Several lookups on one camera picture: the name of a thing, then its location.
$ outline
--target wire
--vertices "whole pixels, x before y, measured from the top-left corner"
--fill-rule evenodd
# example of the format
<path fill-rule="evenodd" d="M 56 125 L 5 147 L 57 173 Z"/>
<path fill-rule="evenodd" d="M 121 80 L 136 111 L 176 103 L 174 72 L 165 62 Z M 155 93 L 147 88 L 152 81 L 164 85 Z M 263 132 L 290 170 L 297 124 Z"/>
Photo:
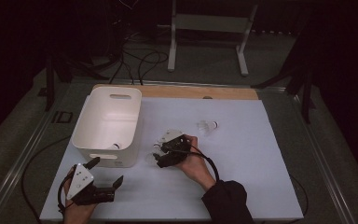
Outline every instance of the wire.
<path fill-rule="evenodd" d="M 153 68 L 155 68 L 159 63 L 164 63 L 168 60 L 168 54 L 166 54 L 166 53 L 159 52 L 155 49 L 147 49 L 147 50 L 152 50 L 152 52 L 147 53 L 143 58 L 139 58 L 139 57 L 127 52 L 126 50 L 123 50 L 124 53 L 130 55 L 131 57 L 133 57 L 135 59 L 140 60 L 139 65 L 138 65 L 138 79 L 139 79 L 139 82 L 141 83 L 141 85 L 144 85 L 144 77 L 148 72 L 150 72 Z M 156 61 L 148 61 L 146 59 L 154 54 L 158 55 L 158 59 Z M 143 63 L 152 63 L 153 65 L 149 69 L 147 69 L 144 73 L 141 73 L 141 67 L 142 67 Z"/>
<path fill-rule="evenodd" d="M 216 166 L 214 165 L 214 162 L 212 161 L 211 158 L 209 157 L 206 157 L 198 148 L 190 145 L 191 147 L 195 148 L 198 152 L 192 152 L 192 151 L 182 151 L 182 150 L 175 150 L 175 149 L 169 149 L 169 151 L 171 152 L 179 152 L 179 153 L 184 153 L 184 154 L 187 154 L 187 155 L 193 155 L 193 156 L 199 156 L 199 157 L 202 157 L 203 159 L 205 159 L 212 167 L 213 169 L 213 172 L 214 172 L 214 178 L 216 180 L 216 182 L 218 180 L 220 180 L 220 177 L 219 177 L 219 172 L 217 172 L 217 168 Z"/>
<path fill-rule="evenodd" d="M 291 174 L 289 174 L 290 177 L 295 180 L 295 182 L 300 186 L 301 190 L 304 192 L 304 195 L 305 195 L 305 201 L 306 201 L 306 205 L 305 205 L 305 209 L 304 209 L 304 212 L 303 212 L 303 217 L 307 215 L 308 213 L 308 209 L 310 207 L 310 200 L 308 198 L 308 194 L 307 192 L 305 191 L 305 188 L 301 185 L 301 183 L 294 177 L 292 176 Z M 299 220 L 301 219 L 296 219 L 296 220 L 293 220 L 293 221 L 290 221 L 290 222 L 285 222 L 284 224 L 291 224 L 291 223 L 296 223 L 298 222 Z"/>
<path fill-rule="evenodd" d="M 33 205 L 31 204 L 30 200 L 28 199 L 28 196 L 26 195 L 26 192 L 25 192 L 25 187 L 24 187 L 24 179 L 25 179 L 25 174 L 27 173 L 27 170 L 28 170 L 28 167 L 30 166 L 31 162 L 40 154 L 42 153 L 43 151 L 45 151 L 46 149 L 48 149 L 49 147 L 52 147 L 68 138 L 70 138 L 71 135 L 69 136 L 66 136 L 60 140 L 57 140 L 53 143 L 50 143 L 48 144 L 47 146 L 43 147 L 42 149 L 40 149 L 39 151 L 37 151 L 33 157 L 28 161 L 28 163 L 26 164 L 25 168 L 24 168 L 24 171 L 22 172 L 22 175 L 21 175 L 21 193 L 22 193 L 22 196 L 25 200 L 25 202 L 27 203 L 28 207 L 31 209 L 37 223 L 42 223 L 42 221 L 40 220 L 39 218 L 39 215 L 37 214 L 36 210 L 34 209 Z"/>

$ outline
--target black cable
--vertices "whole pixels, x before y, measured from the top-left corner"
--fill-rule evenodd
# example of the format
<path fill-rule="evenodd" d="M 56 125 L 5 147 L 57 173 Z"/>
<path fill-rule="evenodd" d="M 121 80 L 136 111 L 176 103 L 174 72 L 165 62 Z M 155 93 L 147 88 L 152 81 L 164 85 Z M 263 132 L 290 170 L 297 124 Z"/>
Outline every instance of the black cable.
<path fill-rule="evenodd" d="M 62 189 L 63 189 L 63 185 L 65 184 L 65 182 L 71 178 L 74 177 L 74 173 L 75 173 L 75 167 L 74 169 L 63 179 L 63 181 L 61 182 L 60 186 L 58 187 L 58 195 L 57 195 L 57 200 L 58 200 L 58 207 L 60 208 L 59 212 L 62 214 L 62 217 L 65 217 L 65 210 L 70 207 L 73 203 L 69 204 L 68 206 L 65 207 L 65 205 L 63 205 L 62 200 L 61 200 L 61 195 L 62 195 Z"/>
<path fill-rule="evenodd" d="M 305 209 L 304 209 L 304 212 L 303 212 L 303 217 L 304 217 L 304 216 L 307 215 L 308 209 L 309 209 L 309 206 L 310 206 L 310 200 L 309 200 L 309 198 L 308 198 L 308 194 L 307 194 L 307 192 L 305 191 L 305 188 L 302 186 L 302 184 L 301 184 L 294 176 L 292 176 L 291 174 L 289 174 L 289 175 L 290 175 L 290 177 L 291 177 L 292 179 L 295 180 L 295 182 L 300 186 L 301 190 L 304 192 L 305 201 L 306 201 L 306 206 L 305 206 Z M 284 223 L 284 224 L 296 223 L 296 222 L 298 222 L 299 220 L 301 220 L 301 219 L 296 219 L 296 220 L 293 220 L 293 221 L 290 221 L 290 222 L 286 222 L 286 223 Z"/>
<path fill-rule="evenodd" d="M 123 54 L 121 53 L 121 56 L 120 56 L 120 65 L 118 66 L 118 69 L 117 69 L 116 72 L 112 75 L 112 77 L 110 77 L 109 84 L 112 84 L 113 79 L 117 76 L 117 74 L 118 74 L 118 72 L 120 71 L 122 65 L 123 65 Z"/>
<path fill-rule="evenodd" d="M 216 180 L 216 182 L 218 180 L 220 180 L 220 177 L 219 177 L 219 172 L 217 172 L 217 168 L 216 166 L 214 165 L 214 162 L 212 161 L 211 158 L 205 156 L 198 148 L 194 147 L 194 146 L 191 146 L 193 148 L 195 148 L 198 152 L 192 152 L 192 151 L 182 151 L 182 150 L 174 150 L 174 149 L 169 149 L 169 151 L 171 152 L 178 152 L 178 153 L 184 153 L 184 154 L 187 154 L 187 155 L 193 155 L 193 156 L 199 156 L 199 157 L 202 157 L 203 159 L 205 159 L 212 167 L 213 169 L 213 172 L 214 172 L 214 178 Z"/>
<path fill-rule="evenodd" d="M 144 77 L 145 75 L 150 72 L 153 68 L 155 68 L 159 63 L 165 63 L 168 60 L 168 54 L 163 53 L 163 52 L 159 52 L 155 49 L 147 49 L 147 50 L 152 50 L 152 52 L 147 53 L 143 58 L 140 58 L 138 56 L 135 56 L 129 52 L 127 52 L 126 50 L 123 50 L 124 53 L 130 55 L 131 57 L 140 60 L 139 65 L 138 65 L 138 78 L 139 78 L 139 82 L 141 83 L 141 85 L 144 85 Z M 152 62 L 152 61 L 148 61 L 146 58 L 157 54 L 158 55 L 158 60 Z M 147 71 L 145 71 L 143 74 L 141 73 L 141 67 L 143 63 L 152 63 L 153 66 L 150 67 Z"/>
<path fill-rule="evenodd" d="M 47 146 L 45 146 L 45 147 L 43 147 L 42 149 L 40 149 L 39 151 L 37 151 L 37 152 L 33 155 L 33 157 L 28 161 L 28 163 L 26 164 L 26 166 L 25 166 L 25 168 L 24 168 L 24 171 L 22 172 L 22 175 L 21 175 L 21 193 L 22 193 L 22 196 L 23 196 L 25 202 L 27 203 L 28 207 L 31 209 L 31 211 L 32 211 L 32 213 L 33 213 L 33 215 L 34 215 L 34 217 L 36 218 L 37 223 L 42 223 L 42 221 L 40 220 L 39 215 L 37 214 L 36 210 L 34 209 L 34 207 L 32 206 L 32 204 L 31 204 L 31 202 L 30 202 L 30 200 L 28 199 L 28 196 L 26 195 L 25 187 L 24 187 L 25 174 L 26 174 L 26 172 L 27 172 L 27 170 L 28 170 L 28 167 L 30 166 L 31 162 L 32 162 L 32 161 L 34 160 L 34 158 L 36 158 L 41 152 L 45 151 L 45 150 L 48 149 L 49 147 L 52 147 L 52 146 L 54 146 L 54 145 L 56 145 L 56 144 L 58 144 L 58 143 L 60 143 L 60 142 L 62 142 L 62 141 L 64 141 L 64 140 L 66 140 L 66 139 L 68 139 L 68 138 L 70 138 L 70 137 L 71 137 L 71 135 L 66 136 L 66 137 L 64 137 L 64 138 L 62 138 L 62 139 L 60 139 L 60 140 L 58 140 L 58 141 L 55 141 L 55 142 L 53 142 L 53 143 L 48 144 Z"/>

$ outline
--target small white object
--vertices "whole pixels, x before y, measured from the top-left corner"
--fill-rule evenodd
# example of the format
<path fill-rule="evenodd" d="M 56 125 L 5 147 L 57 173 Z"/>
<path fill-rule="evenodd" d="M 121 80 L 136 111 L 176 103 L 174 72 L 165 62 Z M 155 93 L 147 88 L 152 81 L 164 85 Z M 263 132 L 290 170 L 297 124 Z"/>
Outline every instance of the small white object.
<path fill-rule="evenodd" d="M 206 121 L 202 120 L 197 123 L 199 131 L 203 136 L 207 136 L 211 131 L 215 130 L 219 125 L 216 121 Z"/>

